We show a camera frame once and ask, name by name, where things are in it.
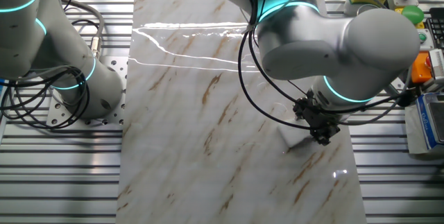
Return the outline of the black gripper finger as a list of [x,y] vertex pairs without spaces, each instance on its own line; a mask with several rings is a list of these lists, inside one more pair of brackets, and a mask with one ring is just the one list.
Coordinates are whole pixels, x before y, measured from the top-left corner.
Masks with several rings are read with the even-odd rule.
[[338,127],[336,124],[327,124],[324,127],[324,138],[330,139],[340,131],[341,131],[340,127]]
[[317,143],[326,146],[330,143],[330,138],[332,135],[330,132],[312,130],[311,136],[315,139]]

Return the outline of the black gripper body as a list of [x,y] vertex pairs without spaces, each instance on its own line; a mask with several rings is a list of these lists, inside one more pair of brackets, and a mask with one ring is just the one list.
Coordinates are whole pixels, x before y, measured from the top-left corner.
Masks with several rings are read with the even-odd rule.
[[312,130],[324,131],[327,124],[335,124],[326,114],[321,112],[312,90],[309,90],[304,98],[299,98],[296,101],[293,111],[297,119],[304,119]]

